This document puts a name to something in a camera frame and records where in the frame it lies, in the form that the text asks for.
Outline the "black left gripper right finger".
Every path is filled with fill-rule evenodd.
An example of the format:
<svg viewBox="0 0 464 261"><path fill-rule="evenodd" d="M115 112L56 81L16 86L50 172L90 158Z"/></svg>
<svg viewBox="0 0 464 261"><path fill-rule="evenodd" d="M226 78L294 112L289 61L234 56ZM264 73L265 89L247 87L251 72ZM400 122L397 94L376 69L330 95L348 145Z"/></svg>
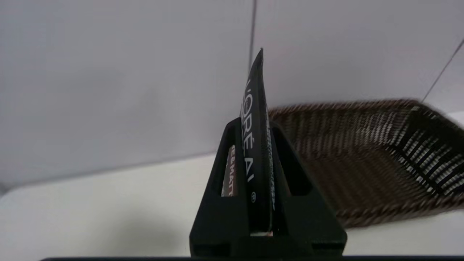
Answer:
<svg viewBox="0 0 464 261"><path fill-rule="evenodd" d="M274 235L289 241L298 256L341 257L347 233L276 123L271 123L275 180Z"/></svg>

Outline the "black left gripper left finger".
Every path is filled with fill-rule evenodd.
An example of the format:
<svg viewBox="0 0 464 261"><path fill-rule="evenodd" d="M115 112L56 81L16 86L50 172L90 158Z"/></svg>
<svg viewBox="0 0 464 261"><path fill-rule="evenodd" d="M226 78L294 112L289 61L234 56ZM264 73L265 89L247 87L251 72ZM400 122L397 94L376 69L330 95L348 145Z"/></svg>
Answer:
<svg viewBox="0 0 464 261"><path fill-rule="evenodd" d="M222 134L206 189L192 226L189 243L192 257L239 255L239 245L250 236L247 185L243 163L241 121L230 121ZM237 195L222 197L227 155L235 145Z"/></svg>

